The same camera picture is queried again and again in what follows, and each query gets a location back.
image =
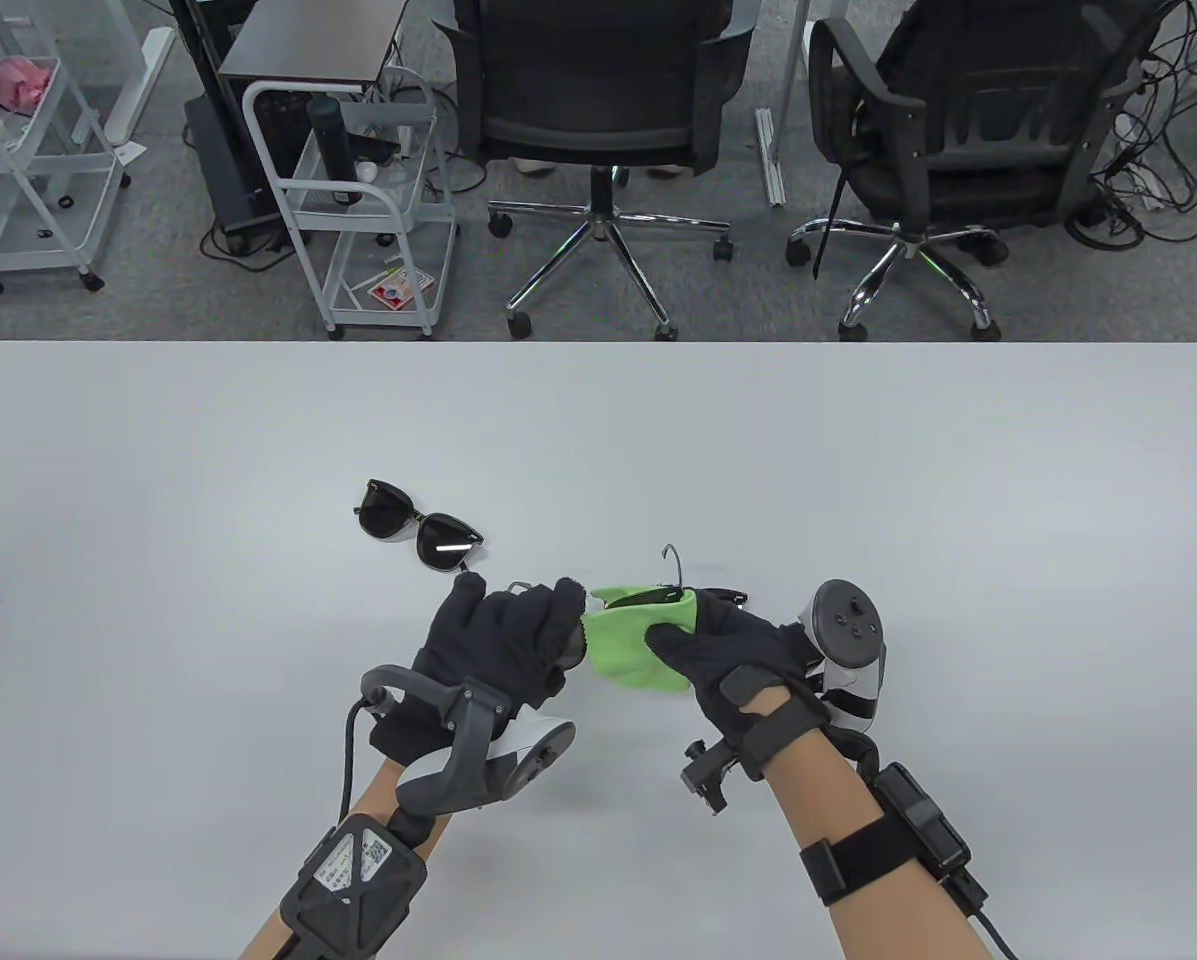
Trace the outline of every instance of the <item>black glove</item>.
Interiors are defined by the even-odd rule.
[[[499,736],[522,704],[539,709],[563,689],[558,660],[581,625],[585,589],[563,579],[552,590],[486,593],[478,573],[458,575],[411,668],[444,686],[474,678],[508,695],[512,707],[496,728]],[[413,695],[403,695],[371,731],[371,746],[403,767],[451,743],[437,707]]]
[[[776,627],[703,590],[695,591],[695,599],[694,634],[660,622],[648,628],[645,640],[667,667],[691,681],[704,716],[723,740],[739,748],[745,734],[761,719],[757,713],[741,713],[743,704],[731,704],[718,689],[734,669],[743,666],[771,673],[772,686],[785,685],[828,722],[828,710],[807,683],[808,640],[802,626],[795,622]]]

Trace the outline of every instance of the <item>rolling cart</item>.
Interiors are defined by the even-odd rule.
[[[442,315],[451,256],[460,225],[446,176],[446,152],[438,142],[438,102],[433,89],[403,67],[385,67],[379,85],[400,79],[418,89],[421,104],[372,102],[360,84],[303,83],[261,79],[247,87],[242,113],[251,133],[265,177],[269,180],[282,223],[291,233],[296,257],[309,279],[318,314],[329,339],[345,338],[346,326],[394,326],[419,329],[431,338]],[[315,134],[310,134],[300,163],[291,177],[279,177],[265,145],[256,97],[269,91],[327,95],[341,101],[347,132],[397,142],[400,148],[371,183],[328,180]],[[437,174],[437,182],[430,178]],[[346,206],[334,195],[356,193],[360,200]],[[315,269],[306,249],[306,233],[336,236],[327,269]],[[393,310],[370,294],[371,284],[396,262],[411,291],[423,291],[424,271],[433,278],[429,291],[406,308]]]
[[[34,4],[26,6],[36,14]],[[0,107],[0,274],[72,268],[83,287],[95,293],[105,284],[92,265],[119,189],[130,186],[130,177],[60,59],[48,24],[40,16],[0,19],[5,51],[8,45],[18,50],[10,40],[12,26],[35,32],[45,55],[30,59],[50,73],[50,83],[31,115]],[[60,113],[67,99],[78,110],[73,124],[65,123]]]

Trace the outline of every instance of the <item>office chair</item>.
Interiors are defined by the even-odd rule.
[[[678,328],[625,242],[626,227],[711,233],[730,261],[730,224],[630,214],[615,188],[631,166],[705,174],[718,160],[722,105],[745,79],[761,0],[440,0],[435,25],[456,60],[460,146],[478,163],[547,160],[590,168],[589,202],[493,200],[488,230],[515,215],[579,220],[547,265],[505,302],[514,339],[531,335],[521,310],[588,239],[606,242],[656,314],[656,339]]]
[[[972,339],[1002,338],[985,294],[940,248],[995,266],[1008,257],[997,230],[1093,215],[1092,166],[1175,1],[917,0],[876,63],[845,19],[814,24],[812,128],[841,175],[828,215],[790,233],[785,260],[807,265],[814,233],[813,275],[828,233],[886,248],[851,293],[840,340],[868,339],[859,316],[892,266],[915,257],[972,306]],[[844,186],[874,223],[837,218]]]

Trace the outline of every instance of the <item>chair backrest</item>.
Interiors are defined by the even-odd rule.
[[[926,168],[1065,164],[1152,0],[915,0],[879,59],[926,102]]]
[[[521,156],[618,154],[689,151],[697,47],[730,0],[457,0],[456,13],[479,37],[485,138]]]

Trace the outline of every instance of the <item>green cloth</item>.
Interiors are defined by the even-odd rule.
[[[654,590],[650,587],[610,587],[593,590],[595,599],[610,604],[615,600]],[[589,645],[589,662],[598,676],[634,689],[658,689],[667,694],[685,694],[691,685],[673,672],[648,648],[648,627],[672,622],[683,630],[695,630],[695,591],[688,590],[676,603],[648,603],[636,607],[608,608],[587,613],[581,619]]]

